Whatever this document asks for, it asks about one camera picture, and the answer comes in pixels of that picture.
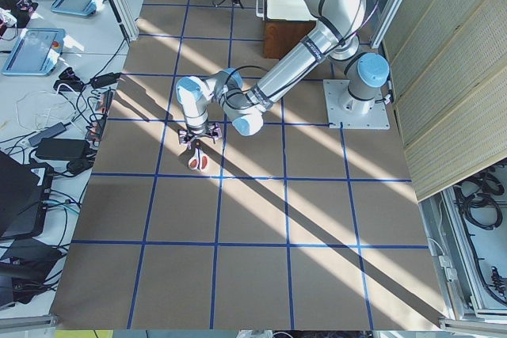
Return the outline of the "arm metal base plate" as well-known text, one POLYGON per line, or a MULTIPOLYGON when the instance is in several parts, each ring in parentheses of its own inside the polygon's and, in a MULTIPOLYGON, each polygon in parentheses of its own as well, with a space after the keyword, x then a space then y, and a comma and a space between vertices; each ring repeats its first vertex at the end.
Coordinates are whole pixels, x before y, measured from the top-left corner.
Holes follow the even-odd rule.
POLYGON ((349 93, 349 80, 326 79, 323 81, 329 128, 349 130, 389 130, 390 122, 386 106, 380 101, 377 89, 369 101, 359 101, 349 93))

